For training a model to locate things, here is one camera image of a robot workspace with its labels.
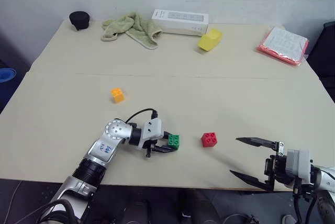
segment toy block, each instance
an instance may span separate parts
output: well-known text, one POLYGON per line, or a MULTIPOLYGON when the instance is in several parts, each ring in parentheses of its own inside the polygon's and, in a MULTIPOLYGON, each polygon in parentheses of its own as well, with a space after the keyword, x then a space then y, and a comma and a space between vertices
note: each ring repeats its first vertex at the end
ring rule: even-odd
POLYGON ((179 135, 170 134, 168 145, 177 150, 179 148, 179 135))
POLYGON ((209 51, 216 45, 218 45, 221 38, 222 38, 222 32, 220 30, 211 29, 210 32, 201 36, 201 39, 198 42, 198 46, 203 50, 209 51))
POLYGON ((115 101, 116 103, 125 100, 125 98, 124 98, 124 94, 122 93, 122 91, 121 91, 120 88, 115 88, 115 89, 111 90, 110 93, 111 93, 111 95, 113 96, 114 101, 115 101))
POLYGON ((203 142, 203 147, 213 147, 218 142, 215 136, 215 132, 204 133, 201 141, 203 142))

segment table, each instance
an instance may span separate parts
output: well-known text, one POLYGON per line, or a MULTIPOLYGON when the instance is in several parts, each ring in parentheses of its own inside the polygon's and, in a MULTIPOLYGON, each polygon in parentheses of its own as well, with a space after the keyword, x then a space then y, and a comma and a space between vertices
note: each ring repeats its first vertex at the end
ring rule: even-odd
POLYGON ((163 34, 150 51, 126 35, 101 42, 99 23, 75 32, 65 21, 0 115, 0 177, 63 182, 108 121, 147 107, 180 135, 179 150, 147 159, 122 145, 103 184, 254 189, 229 173, 265 179, 273 152, 235 140, 248 136, 309 149, 315 164, 333 166, 335 105, 308 63, 256 52, 271 26, 211 26, 224 37, 203 53, 198 37, 163 34), (125 101, 112 101, 114 87, 125 101), (218 144, 202 148, 200 137, 212 131, 218 144))

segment pink package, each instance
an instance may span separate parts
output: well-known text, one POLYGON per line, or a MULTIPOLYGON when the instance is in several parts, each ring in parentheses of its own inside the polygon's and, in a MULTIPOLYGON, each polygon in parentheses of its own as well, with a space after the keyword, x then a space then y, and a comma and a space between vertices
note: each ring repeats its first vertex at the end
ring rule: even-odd
POLYGON ((308 42, 305 37, 274 27, 258 49, 289 64, 299 65, 304 59, 308 42))

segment green lego block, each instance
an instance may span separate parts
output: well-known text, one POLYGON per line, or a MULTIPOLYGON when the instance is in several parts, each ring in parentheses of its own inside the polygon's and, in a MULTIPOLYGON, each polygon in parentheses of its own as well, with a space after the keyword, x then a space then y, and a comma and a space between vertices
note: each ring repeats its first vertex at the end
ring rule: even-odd
POLYGON ((169 135, 169 147, 172 147, 173 149, 178 149, 179 148, 179 135, 169 135))

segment green towel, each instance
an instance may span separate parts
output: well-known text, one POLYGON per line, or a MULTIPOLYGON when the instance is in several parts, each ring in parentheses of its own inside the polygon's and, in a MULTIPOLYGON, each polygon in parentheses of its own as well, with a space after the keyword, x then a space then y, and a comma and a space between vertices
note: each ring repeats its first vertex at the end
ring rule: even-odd
POLYGON ((125 32, 132 39, 150 50, 158 48, 155 38, 162 33, 162 29, 152 20, 143 19, 135 12, 117 20, 109 19, 104 21, 103 29, 105 32, 101 36, 102 41, 114 41, 117 39, 118 33, 125 32))

